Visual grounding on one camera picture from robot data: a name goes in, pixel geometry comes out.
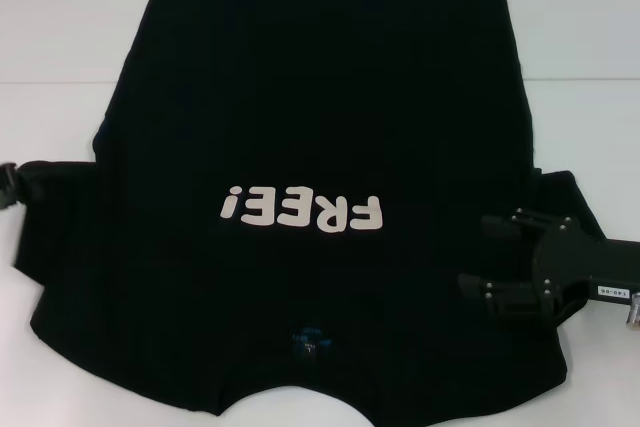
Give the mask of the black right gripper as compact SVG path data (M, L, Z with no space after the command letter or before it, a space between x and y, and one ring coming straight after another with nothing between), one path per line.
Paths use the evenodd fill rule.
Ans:
M532 260L532 283L497 282L459 274L464 298L505 318L561 318L584 299L639 310L639 244L597 240L574 225L572 215L517 208L506 217L485 215L486 236L501 240L539 239Z

